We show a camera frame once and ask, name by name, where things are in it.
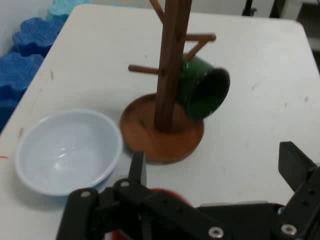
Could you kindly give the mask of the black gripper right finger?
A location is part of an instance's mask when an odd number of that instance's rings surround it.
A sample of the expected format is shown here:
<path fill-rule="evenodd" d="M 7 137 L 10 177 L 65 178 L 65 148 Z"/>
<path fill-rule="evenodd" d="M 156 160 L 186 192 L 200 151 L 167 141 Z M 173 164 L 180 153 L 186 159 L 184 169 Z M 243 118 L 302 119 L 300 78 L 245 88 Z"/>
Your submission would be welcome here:
<path fill-rule="evenodd" d="M 277 216 L 272 235 L 277 240 L 318 240 L 320 167 L 286 141 L 279 144 L 278 170 L 294 194 Z"/>

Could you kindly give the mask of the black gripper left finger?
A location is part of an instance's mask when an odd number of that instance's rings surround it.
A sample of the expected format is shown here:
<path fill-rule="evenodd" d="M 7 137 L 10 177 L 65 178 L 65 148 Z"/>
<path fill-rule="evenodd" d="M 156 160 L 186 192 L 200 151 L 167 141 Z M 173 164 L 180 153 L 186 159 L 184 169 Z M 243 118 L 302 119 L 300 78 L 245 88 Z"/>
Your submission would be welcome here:
<path fill-rule="evenodd" d="M 213 217 L 164 190 L 146 187 L 143 152 L 135 152 L 127 178 L 99 193 L 73 191 L 63 211 L 58 240 L 101 240 L 120 231 L 132 240 L 228 240 L 229 230 Z"/>

